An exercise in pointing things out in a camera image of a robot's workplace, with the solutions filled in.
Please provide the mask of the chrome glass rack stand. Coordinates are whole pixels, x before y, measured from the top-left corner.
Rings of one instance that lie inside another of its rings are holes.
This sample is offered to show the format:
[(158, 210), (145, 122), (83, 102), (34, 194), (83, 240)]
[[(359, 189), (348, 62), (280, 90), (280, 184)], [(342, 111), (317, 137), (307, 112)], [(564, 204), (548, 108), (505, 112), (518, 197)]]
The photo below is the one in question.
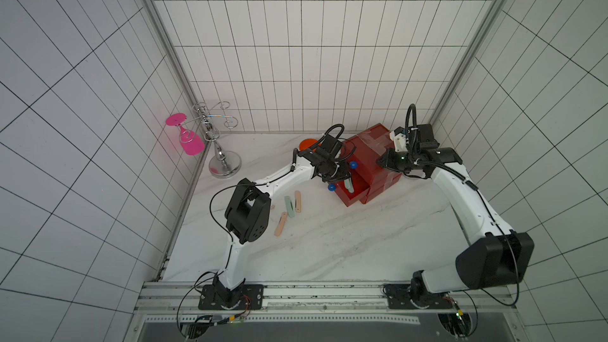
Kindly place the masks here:
[(204, 127), (204, 139), (214, 148), (214, 156), (210, 158), (208, 168), (213, 177), (228, 179), (233, 177), (242, 167), (242, 159), (236, 152), (225, 150), (219, 143), (221, 131), (212, 123), (212, 118), (220, 118), (229, 130), (238, 126), (238, 119), (229, 115), (211, 114), (211, 109), (203, 102), (196, 102), (193, 109), (198, 114)]

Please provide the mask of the orange bowl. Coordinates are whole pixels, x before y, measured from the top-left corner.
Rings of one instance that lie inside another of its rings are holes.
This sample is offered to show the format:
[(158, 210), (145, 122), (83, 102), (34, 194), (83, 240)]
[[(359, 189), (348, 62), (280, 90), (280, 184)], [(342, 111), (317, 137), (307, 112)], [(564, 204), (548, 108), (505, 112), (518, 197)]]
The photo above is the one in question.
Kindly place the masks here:
[(299, 144), (299, 150), (300, 151), (315, 150), (317, 148), (317, 145), (318, 145), (318, 140), (317, 139), (304, 139)]

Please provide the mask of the red drawer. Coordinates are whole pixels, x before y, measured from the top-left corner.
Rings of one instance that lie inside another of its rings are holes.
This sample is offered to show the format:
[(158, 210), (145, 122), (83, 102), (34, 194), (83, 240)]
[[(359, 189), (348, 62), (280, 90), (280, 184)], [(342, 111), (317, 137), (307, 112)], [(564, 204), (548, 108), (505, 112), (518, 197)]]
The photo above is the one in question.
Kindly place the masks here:
[(335, 193), (346, 207), (362, 200), (367, 195), (370, 185), (354, 170), (351, 171), (352, 192), (350, 192), (343, 181), (336, 183)]
[(364, 137), (353, 136), (346, 143), (348, 150), (355, 147), (354, 154), (348, 161), (355, 161), (358, 164), (356, 172), (370, 185), (370, 188), (376, 189), (386, 186), (387, 182), (393, 181), (399, 177), (398, 173), (381, 167), (377, 160), (384, 155), (387, 147), (393, 146), (393, 141), (388, 134), (374, 139), (371, 135)]

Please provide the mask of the peach knife lower diagonal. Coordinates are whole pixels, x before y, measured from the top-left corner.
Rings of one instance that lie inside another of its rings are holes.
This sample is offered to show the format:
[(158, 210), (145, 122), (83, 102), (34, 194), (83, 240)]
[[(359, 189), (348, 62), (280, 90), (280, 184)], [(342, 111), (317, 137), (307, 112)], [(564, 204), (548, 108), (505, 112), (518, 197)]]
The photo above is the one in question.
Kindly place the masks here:
[(283, 233), (283, 229), (285, 227), (285, 224), (287, 222), (289, 218), (289, 215), (287, 212), (283, 212), (282, 215), (280, 216), (280, 221), (277, 224), (277, 227), (275, 228), (275, 233), (274, 235), (276, 237), (280, 237), (280, 235)]

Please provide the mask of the peach knife upright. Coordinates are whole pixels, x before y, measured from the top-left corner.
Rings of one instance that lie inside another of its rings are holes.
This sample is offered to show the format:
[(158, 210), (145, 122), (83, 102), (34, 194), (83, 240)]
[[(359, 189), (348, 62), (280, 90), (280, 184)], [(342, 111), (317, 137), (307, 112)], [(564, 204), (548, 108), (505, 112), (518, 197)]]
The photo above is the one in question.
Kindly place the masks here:
[(295, 197), (295, 212), (296, 213), (301, 213), (302, 212), (302, 193), (300, 193), (300, 191), (296, 191), (294, 193), (294, 197)]

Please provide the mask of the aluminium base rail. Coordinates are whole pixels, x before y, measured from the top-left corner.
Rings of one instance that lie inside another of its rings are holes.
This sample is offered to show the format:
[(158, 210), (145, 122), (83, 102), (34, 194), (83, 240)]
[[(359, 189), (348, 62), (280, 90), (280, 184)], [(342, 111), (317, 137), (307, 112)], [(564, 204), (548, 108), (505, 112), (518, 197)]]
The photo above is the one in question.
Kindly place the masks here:
[(374, 281), (267, 282), (245, 285), (234, 305), (221, 302), (209, 281), (195, 286), (187, 282), (145, 283), (135, 306), (144, 321), (190, 324), (197, 318), (216, 321), (235, 316), (238, 322), (387, 322), (419, 326), (424, 316), (462, 310), (471, 317), (509, 315), (514, 307), (500, 305), (509, 298), (499, 288), (456, 292), (429, 306), (410, 302), (405, 283)]

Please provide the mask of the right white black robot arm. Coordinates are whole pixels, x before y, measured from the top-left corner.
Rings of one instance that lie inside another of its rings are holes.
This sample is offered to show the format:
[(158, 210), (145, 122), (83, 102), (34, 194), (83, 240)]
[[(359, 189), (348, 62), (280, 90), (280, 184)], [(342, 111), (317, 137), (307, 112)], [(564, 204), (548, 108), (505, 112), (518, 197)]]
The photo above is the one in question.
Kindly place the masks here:
[(408, 289), (412, 302), (424, 307), (452, 291), (519, 286), (535, 248), (529, 234), (516, 232), (501, 218), (457, 152), (439, 146), (431, 125), (397, 128), (389, 137), (394, 145), (378, 165), (405, 176), (423, 172), (449, 200), (469, 244), (454, 262), (414, 273)]

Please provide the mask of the mint knife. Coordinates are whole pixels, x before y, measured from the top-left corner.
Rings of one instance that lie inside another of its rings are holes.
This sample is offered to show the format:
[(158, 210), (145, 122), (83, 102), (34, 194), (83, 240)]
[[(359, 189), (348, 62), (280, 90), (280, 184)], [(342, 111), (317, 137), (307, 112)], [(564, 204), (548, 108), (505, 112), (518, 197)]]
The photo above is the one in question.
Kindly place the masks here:
[(354, 193), (354, 187), (352, 184), (352, 179), (348, 178), (346, 180), (344, 180), (344, 184), (345, 184), (345, 188), (350, 192), (350, 193)]
[(290, 218), (294, 218), (295, 217), (295, 207), (294, 207), (294, 203), (292, 202), (292, 199), (290, 196), (285, 196), (284, 197), (284, 201), (285, 201), (285, 205), (286, 205), (286, 210), (288, 213), (288, 216)]

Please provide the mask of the red top drawer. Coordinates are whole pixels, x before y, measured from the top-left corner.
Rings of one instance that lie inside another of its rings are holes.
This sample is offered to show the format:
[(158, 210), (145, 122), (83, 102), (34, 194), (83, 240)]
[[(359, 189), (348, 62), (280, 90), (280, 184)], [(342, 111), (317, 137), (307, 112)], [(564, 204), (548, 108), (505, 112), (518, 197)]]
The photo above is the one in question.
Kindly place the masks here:
[(355, 147), (354, 154), (348, 161), (355, 161), (358, 164), (356, 172), (370, 185), (370, 188), (376, 189), (386, 186), (387, 182), (393, 181), (399, 177), (398, 173), (381, 167), (377, 160), (384, 155), (387, 147), (393, 146), (393, 141), (388, 134), (374, 139), (371, 135), (364, 137), (353, 136), (346, 143), (348, 150)]

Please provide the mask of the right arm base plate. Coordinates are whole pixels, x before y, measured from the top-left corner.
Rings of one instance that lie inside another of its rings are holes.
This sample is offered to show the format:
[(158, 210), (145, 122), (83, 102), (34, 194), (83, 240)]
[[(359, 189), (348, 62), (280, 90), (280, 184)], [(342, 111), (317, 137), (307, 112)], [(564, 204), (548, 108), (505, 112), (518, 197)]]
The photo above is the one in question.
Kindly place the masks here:
[(444, 294), (429, 294), (425, 289), (409, 283), (388, 283), (383, 286), (383, 294), (391, 310), (448, 310), (452, 303)]

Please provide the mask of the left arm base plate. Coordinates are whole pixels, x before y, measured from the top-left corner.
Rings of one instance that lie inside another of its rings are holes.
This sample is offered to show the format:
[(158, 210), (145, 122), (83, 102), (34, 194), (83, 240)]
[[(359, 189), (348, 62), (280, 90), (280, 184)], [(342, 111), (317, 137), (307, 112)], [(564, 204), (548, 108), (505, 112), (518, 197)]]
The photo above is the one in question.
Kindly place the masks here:
[(199, 298), (199, 310), (260, 310), (264, 285), (242, 284), (228, 291), (221, 283), (205, 285)]

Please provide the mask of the red three-drawer cabinet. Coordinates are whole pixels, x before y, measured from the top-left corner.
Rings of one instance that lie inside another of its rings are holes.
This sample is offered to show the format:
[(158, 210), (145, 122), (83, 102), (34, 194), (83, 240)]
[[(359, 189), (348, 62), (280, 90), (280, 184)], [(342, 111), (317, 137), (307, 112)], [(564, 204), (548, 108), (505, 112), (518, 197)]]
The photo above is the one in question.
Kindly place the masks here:
[(393, 146), (389, 130), (380, 123), (344, 142), (342, 154), (348, 155), (355, 148), (347, 162), (355, 162), (357, 165), (355, 169), (350, 169), (352, 193), (343, 182), (337, 184), (337, 196), (346, 207), (357, 201), (367, 204), (399, 182), (402, 177), (400, 173), (385, 169), (377, 163), (386, 149)]

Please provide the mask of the pink wine glass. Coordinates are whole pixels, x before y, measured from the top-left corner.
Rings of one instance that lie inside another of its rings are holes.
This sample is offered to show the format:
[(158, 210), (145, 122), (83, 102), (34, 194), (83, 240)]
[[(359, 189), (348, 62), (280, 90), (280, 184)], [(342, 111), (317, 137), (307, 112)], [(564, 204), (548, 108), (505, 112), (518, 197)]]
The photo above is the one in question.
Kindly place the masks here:
[(179, 129), (179, 144), (189, 156), (204, 152), (206, 145), (201, 137), (193, 130), (185, 127), (188, 117), (184, 113), (176, 113), (166, 119), (166, 125)]

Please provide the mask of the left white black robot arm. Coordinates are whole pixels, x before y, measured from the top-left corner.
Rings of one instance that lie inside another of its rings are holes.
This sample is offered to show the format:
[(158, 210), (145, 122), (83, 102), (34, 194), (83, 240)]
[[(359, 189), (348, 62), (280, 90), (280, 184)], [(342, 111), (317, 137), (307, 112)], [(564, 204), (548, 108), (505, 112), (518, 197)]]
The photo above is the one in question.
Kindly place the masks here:
[(224, 213), (230, 237), (226, 264), (214, 285), (233, 294), (245, 283), (249, 247), (267, 230), (273, 199), (315, 177), (329, 186), (350, 180), (356, 167), (349, 160), (355, 151), (348, 140), (322, 136), (305, 150), (295, 149), (291, 163), (274, 174), (261, 180), (240, 180)]

